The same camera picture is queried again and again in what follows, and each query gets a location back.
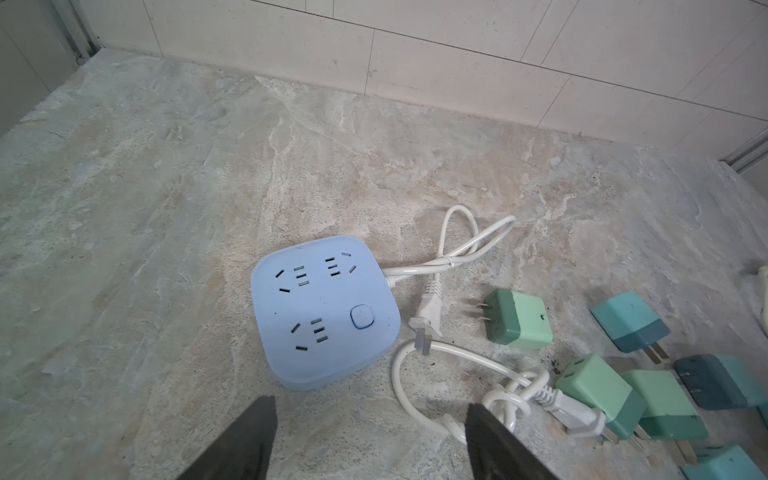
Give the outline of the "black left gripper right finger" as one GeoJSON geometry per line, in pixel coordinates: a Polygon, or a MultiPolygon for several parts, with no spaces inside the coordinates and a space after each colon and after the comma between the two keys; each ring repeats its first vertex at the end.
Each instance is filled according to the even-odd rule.
{"type": "Polygon", "coordinates": [[[557,480],[482,404],[469,405],[465,433],[475,480],[557,480]]]}

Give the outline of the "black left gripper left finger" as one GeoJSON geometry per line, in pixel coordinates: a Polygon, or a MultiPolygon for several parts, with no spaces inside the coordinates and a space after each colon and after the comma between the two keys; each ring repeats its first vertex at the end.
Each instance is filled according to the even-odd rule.
{"type": "Polygon", "coordinates": [[[277,428],[275,397],[257,398],[178,479],[265,479],[277,428]]]}

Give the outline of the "light teal plug adapter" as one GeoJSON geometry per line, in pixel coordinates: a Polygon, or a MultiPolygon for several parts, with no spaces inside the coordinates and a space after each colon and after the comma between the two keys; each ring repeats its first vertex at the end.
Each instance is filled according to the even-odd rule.
{"type": "Polygon", "coordinates": [[[767,476],[738,445],[702,447],[698,464],[681,468],[688,480],[766,480],[767,476]]]}

